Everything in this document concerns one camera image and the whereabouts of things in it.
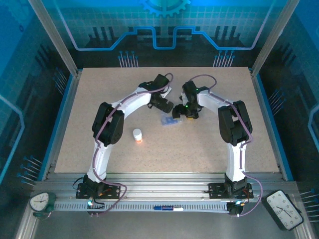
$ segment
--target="beige tabletop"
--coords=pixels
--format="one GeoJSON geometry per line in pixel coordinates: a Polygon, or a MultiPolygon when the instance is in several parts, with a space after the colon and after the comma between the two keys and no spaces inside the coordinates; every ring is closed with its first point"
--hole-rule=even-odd
{"type": "MultiPolygon", "coordinates": [[[[218,83],[213,92],[245,102],[253,126],[254,143],[247,146],[246,171],[277,172],[275,156],[266,131],[260,106],[247,67],[171,67],[171,68],[84,68],[71,115],[58,156],[56,173],[86,173],[94,139],[92,123],[102,102],[113,103],[133,92],[157,74],[171,72],[172,91],[166,97],[174,104],[182,85],[198,74],[211,74],[218,83]]],[[[212,79],[194,80],[200,86],[212,85],[212,79]]],[[[198,119],[162,126],[161,112],[147,106],[133,112],[124,122],[123,136],[115,145],[108,172],[225,172],[227,146],[219,134],[218,116],[207,109],[198,119]],[[133,129],[140,128],[143,142],[135,143],[133,129]]]]}

